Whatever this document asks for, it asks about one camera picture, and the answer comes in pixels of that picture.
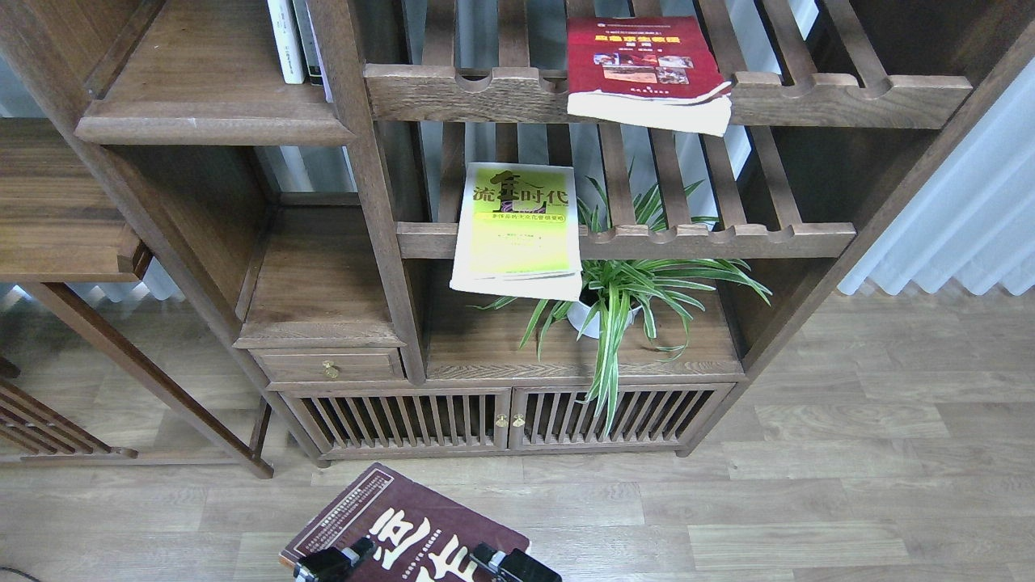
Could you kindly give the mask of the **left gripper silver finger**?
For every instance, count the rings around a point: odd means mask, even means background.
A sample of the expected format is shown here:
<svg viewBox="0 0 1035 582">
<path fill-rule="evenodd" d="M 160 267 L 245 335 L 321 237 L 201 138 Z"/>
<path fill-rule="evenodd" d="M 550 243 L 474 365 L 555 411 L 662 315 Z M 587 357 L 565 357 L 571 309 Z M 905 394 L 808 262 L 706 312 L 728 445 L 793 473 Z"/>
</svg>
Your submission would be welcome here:
<svg viewBox="0 0 1035 582">
<path fill-rule="evenodd" d="M 372 539 L 358 539 L 351 546 L 339 549 L 329 546 L 297 560 L 293 575 L 295 581 L 347 581 L 352 574 L 373 556 L 376 544 Z"/>
</svg>

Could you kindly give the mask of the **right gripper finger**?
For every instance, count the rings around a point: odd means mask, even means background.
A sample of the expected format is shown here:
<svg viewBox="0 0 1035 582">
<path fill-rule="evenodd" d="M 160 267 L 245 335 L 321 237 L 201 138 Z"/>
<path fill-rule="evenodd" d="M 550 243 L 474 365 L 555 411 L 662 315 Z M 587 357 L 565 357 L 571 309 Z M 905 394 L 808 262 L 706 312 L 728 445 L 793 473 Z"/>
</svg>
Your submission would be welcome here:
<svg viewBox="0 0 1035 582">
<path fill-rule="evenodd" d="M 487 571 L 492 577 L 503 577 L 503 561 L 507 557 L 505 552 L 487 544 L 478 544 L 471 553 L 471 557 L 478 564 L 478 568 Z"/>
<path fill-rule="evenodd" d="M 521 550 L 513 550 L 501 560 L 500 566 L 496 571 L 496 579 L 498 581 L 561 582 L 563 578 L 557 571 L 544 566 Z"/>
</svg>

